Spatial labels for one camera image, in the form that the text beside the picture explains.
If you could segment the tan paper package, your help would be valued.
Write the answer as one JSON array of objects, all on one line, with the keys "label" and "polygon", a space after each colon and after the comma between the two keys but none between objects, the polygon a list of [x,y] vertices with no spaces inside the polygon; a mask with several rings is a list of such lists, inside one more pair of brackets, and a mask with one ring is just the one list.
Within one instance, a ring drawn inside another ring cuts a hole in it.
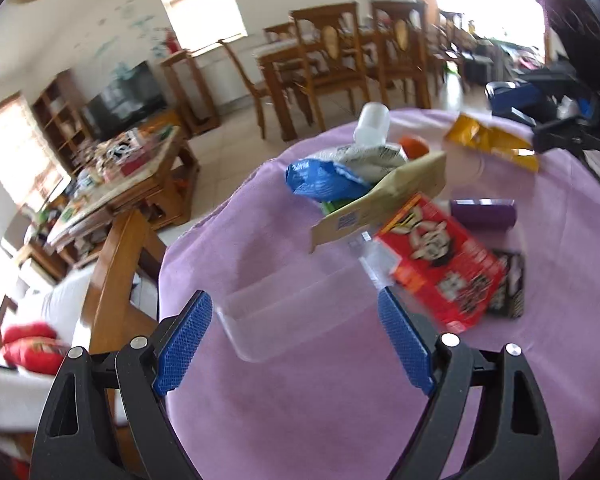
[{"label": "tan paper package", "polygon": [[446,154],[438,151],[391,171],[370,192],[312,226],[309,253],[364,226],[387,222],[414,194],[436,197],[446,185],[445,168]]}]

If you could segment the purple tablecloth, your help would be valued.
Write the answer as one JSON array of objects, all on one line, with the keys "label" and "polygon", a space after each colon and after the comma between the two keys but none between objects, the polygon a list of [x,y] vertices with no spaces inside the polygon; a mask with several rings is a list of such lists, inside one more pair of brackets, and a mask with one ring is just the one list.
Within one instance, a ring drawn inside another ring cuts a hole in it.
[{"label": "purple tablecloth", "polygon": [[[353,138],[344,125],[264,162],[173,242],[160,313],[197,290],[215,317],[181,385],[171,424],[206,479],[385,479],[427,398],[388,337],[404,317],[383,306],[354,238],[310,242],[320,208],[291,193],[289,164]],[[446,192],[511,198],[516,226],[485,235],[526,259],[524,314],[487,316],[460,340],[516,344],[539,384],[564,479],[600,479],[600,184],[565,151],[530,172],[449,146]]]}]

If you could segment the tall wooden plant stand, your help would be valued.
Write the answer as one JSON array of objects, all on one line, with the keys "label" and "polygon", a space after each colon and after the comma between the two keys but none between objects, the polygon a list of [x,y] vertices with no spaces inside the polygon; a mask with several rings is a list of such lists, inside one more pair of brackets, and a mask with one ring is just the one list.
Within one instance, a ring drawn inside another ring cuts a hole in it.
[{"label": "tall wooden plant stand", "polygon": [[220,114],[193,55],[179,50],[165,58],[160,66],[189,135],[200,136],[218,128]]}]

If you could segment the wooden dining chair front right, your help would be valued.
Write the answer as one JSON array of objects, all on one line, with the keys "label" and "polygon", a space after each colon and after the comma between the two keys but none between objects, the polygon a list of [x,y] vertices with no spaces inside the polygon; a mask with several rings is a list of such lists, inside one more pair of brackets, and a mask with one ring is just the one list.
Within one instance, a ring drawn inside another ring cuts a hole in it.
[{"label": "wooden dining chair front right", "polygon": [[426,3],[372,1],[370,10],[377,62],[368,76],[378,82],[382,104],[390,106],[389,84],[410,80],[416,105],[430,110]]}]

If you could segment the white paper roll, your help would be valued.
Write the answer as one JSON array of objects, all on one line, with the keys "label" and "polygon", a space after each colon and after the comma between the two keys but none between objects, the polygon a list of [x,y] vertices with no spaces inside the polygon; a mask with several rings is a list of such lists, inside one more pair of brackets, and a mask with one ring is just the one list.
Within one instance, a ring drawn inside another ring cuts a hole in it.
[{"label": "white paper roll", "polygon": [[384,145],[390,129],[388,107],[378,102],[366,103],[355,126],[353,140],[363,146]]}]

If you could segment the black white wrapper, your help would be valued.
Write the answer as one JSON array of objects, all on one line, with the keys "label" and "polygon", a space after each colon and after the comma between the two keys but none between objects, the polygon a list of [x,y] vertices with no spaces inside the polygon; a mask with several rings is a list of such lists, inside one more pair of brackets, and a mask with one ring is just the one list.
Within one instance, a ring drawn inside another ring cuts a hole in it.
[{"label": "black white wrapper", "polygon": [[493,249],[492,252],[503,265],[505,273],[486,312],[500,318],[521,318],[524,315],[524,255],[504,249]]}]

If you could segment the wooden bookshelf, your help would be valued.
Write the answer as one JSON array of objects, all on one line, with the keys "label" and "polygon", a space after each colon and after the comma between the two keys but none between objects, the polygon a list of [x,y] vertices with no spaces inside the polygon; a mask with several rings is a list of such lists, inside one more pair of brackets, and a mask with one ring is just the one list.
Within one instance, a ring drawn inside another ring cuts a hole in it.
[{"label": "wooden bookshelf", "polygon": [[84,120],[84,96],[72,70],[63,70],[44,88],[32,105],[44,138],[61,165],[76,177],[84,167],[82,152],[93,141]]}]

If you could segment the wooden coffee table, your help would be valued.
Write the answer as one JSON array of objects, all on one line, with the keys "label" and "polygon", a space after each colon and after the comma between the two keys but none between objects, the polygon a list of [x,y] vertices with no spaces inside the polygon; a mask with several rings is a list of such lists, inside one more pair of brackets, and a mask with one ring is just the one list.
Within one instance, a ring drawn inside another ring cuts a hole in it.
[{"label": "wooden coffee table", "polygon": [[139,211],[157,231],[190,219],[200,165],[186,134],[172,127],[161,142],[148,148],[149,159],[126,177],[84,191],[67,204],[47,237],[53,252],[71,266],[93,261],[104,242],[93,240],[120,214]]}]

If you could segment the wooden side chair far right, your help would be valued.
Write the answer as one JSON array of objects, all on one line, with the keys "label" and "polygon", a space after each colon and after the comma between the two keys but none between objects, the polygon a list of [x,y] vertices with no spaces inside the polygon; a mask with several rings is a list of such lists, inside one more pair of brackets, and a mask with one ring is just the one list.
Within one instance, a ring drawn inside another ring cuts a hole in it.
[{"label": "wooden side chair far right", "polygon": [[463,14],[460,12],[438,10],[437,21],[434,23],[434,40],[431,46],[431,61],[434,63],[436,82],[434,88],[439,93],[439,84],[446,79],[449,64],[456,68],[457,76],[464,91],[470,88],[466,76],[465,65],[472,60],[472,53],[467,47],[463,25]]}]

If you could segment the red snack box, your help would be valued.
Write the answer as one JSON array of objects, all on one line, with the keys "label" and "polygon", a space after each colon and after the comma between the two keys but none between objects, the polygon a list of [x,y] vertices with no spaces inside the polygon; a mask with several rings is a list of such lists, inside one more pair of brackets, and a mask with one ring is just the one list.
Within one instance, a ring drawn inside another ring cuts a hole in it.
[{"label": "red snack box", "polygon": [[389,257],[396,284],[453,333],[477,325],[505,275],[493,252],[422,193],[375,240]]}]

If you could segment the purple probiotics sachet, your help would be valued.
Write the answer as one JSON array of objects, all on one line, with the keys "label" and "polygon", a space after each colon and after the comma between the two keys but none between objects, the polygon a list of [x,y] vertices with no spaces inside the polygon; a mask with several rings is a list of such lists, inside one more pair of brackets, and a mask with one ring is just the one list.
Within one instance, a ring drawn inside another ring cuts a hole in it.
[{"label": "purple probiotics sachet", "polygon": [[517,207],[514,200],[450,200],[449,211],[450,215],[468,230],[507,231],[517,223]]}]

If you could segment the wooden dining chair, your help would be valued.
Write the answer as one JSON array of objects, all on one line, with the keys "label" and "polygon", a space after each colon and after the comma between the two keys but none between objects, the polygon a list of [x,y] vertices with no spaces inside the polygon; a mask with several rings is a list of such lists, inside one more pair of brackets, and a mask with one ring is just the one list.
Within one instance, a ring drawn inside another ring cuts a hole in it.
[{"label": "wooden dining chair", "polygon": [[370,102],[362,35],[355,1],[290,12],[303,74],[294,84],[309,100],[321,132],[326,130],[320,96],[346,92],[356,112],[353,90]]},{"label": "wooden dining chair", "polygon": [[430,110],[426,3],[372,1],[370,10],[377,62],[368,76],[378,82],[382,104],[390,106],[389,84],[410,80],[416,105]]}]

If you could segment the wooden dining table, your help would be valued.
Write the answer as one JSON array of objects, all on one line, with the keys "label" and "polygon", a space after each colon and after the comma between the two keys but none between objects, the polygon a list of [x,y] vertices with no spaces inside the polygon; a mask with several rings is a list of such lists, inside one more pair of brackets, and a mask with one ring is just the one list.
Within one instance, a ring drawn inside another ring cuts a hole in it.
[{"label": "wooden dining table", "polygon": [[[368,49],[375,49],[378,55],[378,63],[384,54],[380,54],[377,41],[389,41],[388,32],[376,32],[373,29],[362,29],[360,36],[361,52],[364,53]],[[343,56],[344,60],[355,61],[356,51],[353,45],[353,36],[345,34],[343,40]],[[355,70],[347,64],[344,64],[344,69],[339,72],[327,67],[327,62],[323,60],[324,49],[314,48],[312,44],[306,46],[306,56],[303,56],[299,49],[300,42],[296,37],[266,44],[263,47],[257,48],[254,51],[254,57],[260,68],[263,77],[261,84],[262,91],[265,96],[271,98],[274,106],[275,114],[280,127],[280,135],[282,140],[290,142],[298,139],[298,133],[294,128],[294,123],[291,119],[290,108],[286,98],[286,90],[291,90],[294,98],[298,103],[301,113],[306,118],[309,126],[312,126],[317,119],[321,131],[326,131],[324,124],[324,116],[320,107],[320,96],[330,96],[334,93],[346,92],[349,98],[349,105],[352,114],[356,113],[355,100],[353,90],[359,88],[363,96],[366,96],[366,102],[370,101],[368,88],[365,93],[361,84],[354,78]],[[431,101],[428,90],[428,76],[426,72],[427,55],[422,62],[418,61],[414,68],[409,68],[404,75],[398,75],[398,79],[411,79],[415,88],[416,106],[430,110]],[[309,82],[313,80],[314,91],[309,92]]]}]

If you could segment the wooden dining chair front left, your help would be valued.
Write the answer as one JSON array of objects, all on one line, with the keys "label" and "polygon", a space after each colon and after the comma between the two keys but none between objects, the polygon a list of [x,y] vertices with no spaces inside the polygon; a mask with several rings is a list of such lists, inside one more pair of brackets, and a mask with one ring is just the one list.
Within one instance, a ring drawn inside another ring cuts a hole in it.
[{"label": "wooden dining chair front left", "polygon": [[353,90],[370,102],[362,35],[355,1],[290,12],[303,74],[294,84],[309,100],[321,132],[326,130],[320,96],[346,92],[356,112]]}]

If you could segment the red cushion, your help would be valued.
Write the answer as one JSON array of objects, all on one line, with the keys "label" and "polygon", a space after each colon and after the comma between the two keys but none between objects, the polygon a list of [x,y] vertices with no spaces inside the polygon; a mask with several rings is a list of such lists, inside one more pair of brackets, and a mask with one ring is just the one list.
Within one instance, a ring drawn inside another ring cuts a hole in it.
[{"label": "red cushion", "polygon": [[57,374],[68,351],[56,330],[44,322],[7,327],[0,350],[7,363],[50,376]]}]

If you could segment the orange fruit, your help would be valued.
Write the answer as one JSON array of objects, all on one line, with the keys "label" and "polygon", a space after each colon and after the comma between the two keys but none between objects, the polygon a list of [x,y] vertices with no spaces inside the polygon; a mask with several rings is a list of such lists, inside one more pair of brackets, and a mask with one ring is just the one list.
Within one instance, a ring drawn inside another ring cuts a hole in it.
[{"label": "orange fruit", "polygon": [[420,136],[401,136],[399,144],[409,160],[419,159],[429,153],[429,144]]}]

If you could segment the blue white snack bag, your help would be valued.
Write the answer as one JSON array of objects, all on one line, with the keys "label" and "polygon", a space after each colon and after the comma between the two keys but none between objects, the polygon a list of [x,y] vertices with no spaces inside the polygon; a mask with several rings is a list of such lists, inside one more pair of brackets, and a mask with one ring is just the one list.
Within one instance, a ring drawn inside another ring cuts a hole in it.
[{"label": "blue white snack bag", "polygon": [[341,145],[290,164],[285,183],[294,195],[317,203],[357,200],[407,162],[399,145]]}]

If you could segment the black flat television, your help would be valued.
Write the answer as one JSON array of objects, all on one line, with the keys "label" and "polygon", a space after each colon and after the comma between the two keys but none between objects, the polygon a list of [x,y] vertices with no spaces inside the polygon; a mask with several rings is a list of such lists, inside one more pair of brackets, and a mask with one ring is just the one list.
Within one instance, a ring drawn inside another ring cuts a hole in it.
[{"label": "black flat television", "polygon": [[124,70],[88,101],[82,116],[96,140],[106,141],[168,107],[147,62]]}]

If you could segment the gold foil snack bag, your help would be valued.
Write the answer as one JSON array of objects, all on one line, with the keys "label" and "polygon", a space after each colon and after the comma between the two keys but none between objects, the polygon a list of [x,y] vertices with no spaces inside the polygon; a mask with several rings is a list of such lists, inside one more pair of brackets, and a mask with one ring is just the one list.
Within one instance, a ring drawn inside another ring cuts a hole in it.
[{"label": "gold foil snack bag", "polygon": [[502,128],[483,125],[478,119],[468,115],[459,114],[444,138],[463,148],[495,156],[525,170],[540,170],[540,163],[529,141]]}]

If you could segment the clear plastic container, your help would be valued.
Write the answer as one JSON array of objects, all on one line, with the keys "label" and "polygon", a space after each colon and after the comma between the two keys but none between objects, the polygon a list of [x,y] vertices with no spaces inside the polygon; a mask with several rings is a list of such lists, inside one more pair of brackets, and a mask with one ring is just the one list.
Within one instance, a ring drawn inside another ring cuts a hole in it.
[{"label": "clear plastic container", "polygon": [[370,308],[391,285],[399,257],[373,240],[343,242],[293,263],[214,304],[238,358],[264,362]]}]

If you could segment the red flower vase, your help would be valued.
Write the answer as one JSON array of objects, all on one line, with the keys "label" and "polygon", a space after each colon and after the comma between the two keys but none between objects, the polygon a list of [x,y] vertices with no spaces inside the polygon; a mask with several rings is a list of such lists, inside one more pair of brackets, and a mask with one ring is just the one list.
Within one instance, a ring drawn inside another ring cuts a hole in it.
[{"label": "red flower vase", "polygon": [[174,54],[181,50],[180,43],[178,42],[178,38],[176,38],[172,29],[166,30],[166,36],[164,37],[163,44],[166,46],[168,51],[171,54]]}]

